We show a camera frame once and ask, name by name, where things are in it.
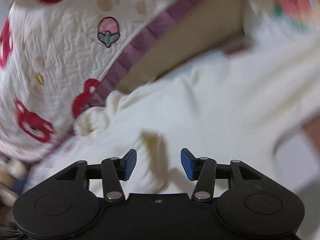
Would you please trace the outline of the cream fleece garment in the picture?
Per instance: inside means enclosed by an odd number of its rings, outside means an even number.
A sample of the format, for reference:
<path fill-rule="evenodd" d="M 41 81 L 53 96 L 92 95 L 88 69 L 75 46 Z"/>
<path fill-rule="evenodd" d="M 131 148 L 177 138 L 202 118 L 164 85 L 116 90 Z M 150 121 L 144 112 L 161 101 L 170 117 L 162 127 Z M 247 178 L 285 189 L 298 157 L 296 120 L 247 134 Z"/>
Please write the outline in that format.
<path fill-rule="evenodd" d="M 255 37 L 251 50 L 206 54 L 185 74 L 113 92 L 76 123 L 76 146 L 52 160 L 45 180 L 76 161 L 100 164 L 137 152 L 125 200 L 101 204 L 91 225 L 71 237 L 31 239 L 275 239 L 230 228 L 196 186 L 181 150 L 228 165 L 240 160 L 273 180 L 282 137 L 319 111 L 319 29 Z"/>

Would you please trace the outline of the grey plush bunny toy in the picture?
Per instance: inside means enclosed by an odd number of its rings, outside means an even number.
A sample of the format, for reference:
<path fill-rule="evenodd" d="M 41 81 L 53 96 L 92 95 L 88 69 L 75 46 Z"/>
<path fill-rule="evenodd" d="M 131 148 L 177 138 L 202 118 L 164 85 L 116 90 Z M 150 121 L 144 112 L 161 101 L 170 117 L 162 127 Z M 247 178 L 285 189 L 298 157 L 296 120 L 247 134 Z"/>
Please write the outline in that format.
<path fill-rule="evenodd" d="M 22 194 L 28 176 L 28 169 L 20 160 L 1 155 L 1 203 L 13 207 Z"/>

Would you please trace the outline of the bear print quilt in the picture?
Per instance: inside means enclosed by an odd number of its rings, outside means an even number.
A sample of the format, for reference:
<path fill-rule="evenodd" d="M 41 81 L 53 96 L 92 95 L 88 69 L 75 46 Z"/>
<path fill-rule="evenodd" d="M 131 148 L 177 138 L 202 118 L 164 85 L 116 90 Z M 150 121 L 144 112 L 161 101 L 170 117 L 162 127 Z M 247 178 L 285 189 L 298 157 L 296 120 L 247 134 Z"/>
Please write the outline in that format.
<path fill-rule="evenodd" d="M 1 153 L 43 158 L 86 109 L 242 32 L 243 0 L 6 0 Z"/>

